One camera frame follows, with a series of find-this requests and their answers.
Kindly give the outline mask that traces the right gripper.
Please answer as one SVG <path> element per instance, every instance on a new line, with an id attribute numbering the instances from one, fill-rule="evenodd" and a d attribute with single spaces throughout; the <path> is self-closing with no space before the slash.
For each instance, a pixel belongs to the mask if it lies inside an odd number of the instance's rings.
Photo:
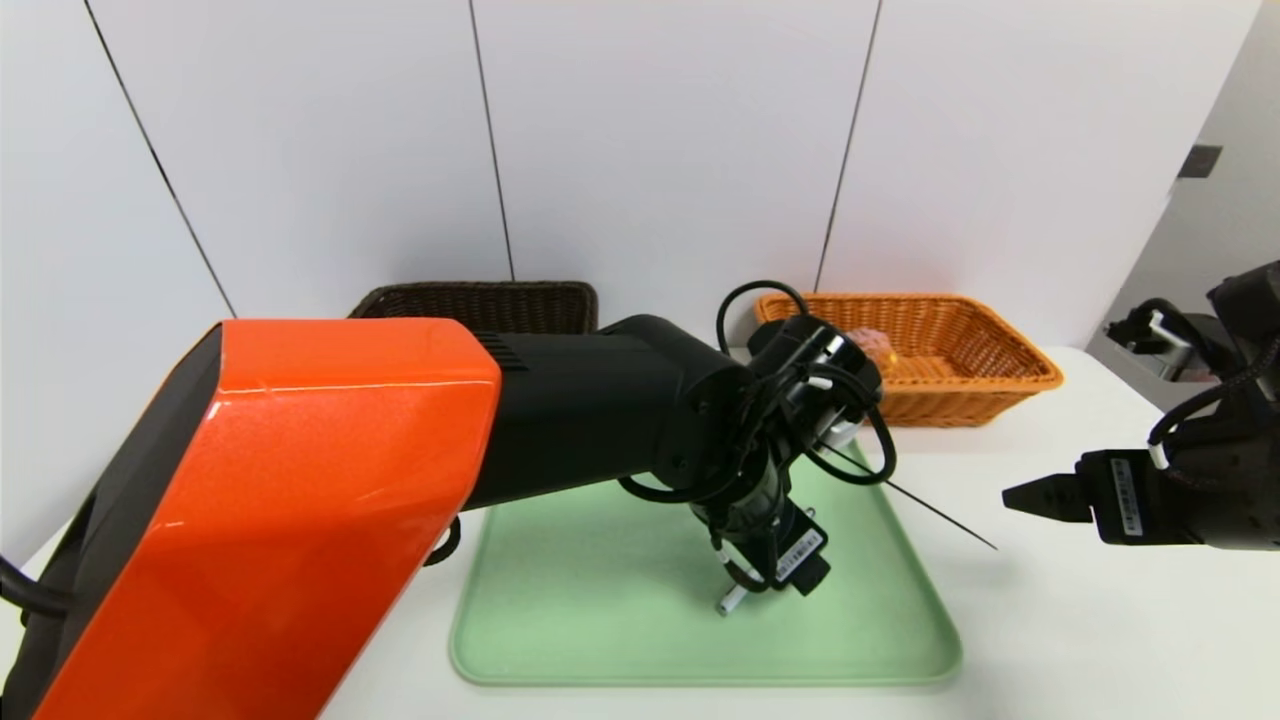
<path id="1" fill-rule="evenodd" d="M 1004 506 L 1062 523 L 1094 518 L 1108 544 L 1277 550 L 1276 436 L 1170 441 L 1162 448 L 1164 468 L 1146 450 L 1085 454 L 1076 474 L 1004 489 Z"/>

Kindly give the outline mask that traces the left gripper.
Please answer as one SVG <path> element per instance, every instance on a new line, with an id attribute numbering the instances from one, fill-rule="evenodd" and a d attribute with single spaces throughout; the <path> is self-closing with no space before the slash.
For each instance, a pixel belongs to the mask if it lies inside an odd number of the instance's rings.
<path id="1" fill-rule="evenodd" d="M 745 591 L 792 587 L 808 597 L 828 577 L 828 534 L 790 497 L 730 506 L 730 578 Z"/>

